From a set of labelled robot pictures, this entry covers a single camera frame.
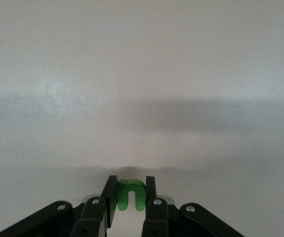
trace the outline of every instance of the screw head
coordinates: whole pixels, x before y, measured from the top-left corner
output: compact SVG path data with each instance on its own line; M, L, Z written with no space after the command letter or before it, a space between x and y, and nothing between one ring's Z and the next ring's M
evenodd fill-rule
M186 210L189 211L189 212L195 212L196 211L195 207L191 206L191 205L186 206Z
M160 199L155 199L155 200L153 201L153 203L154 203L155 205L160 205L160 204L162 203L162 200L160 200Z
M100 200L98 198L96 198L92 201L92 204L98 204L99 202L100 202Z
M59 205L59 206L57 207L57 210L64 210L65 207L66 207L65 204Z

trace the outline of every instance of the green object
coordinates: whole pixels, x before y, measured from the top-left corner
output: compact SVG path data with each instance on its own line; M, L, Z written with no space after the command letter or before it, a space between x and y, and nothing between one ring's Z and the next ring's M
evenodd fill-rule
M121 179L118 182L118 209L125 211L128 206L128 192L135 192L135 209L143 211L145 209L146 192L145 185L138 179Z

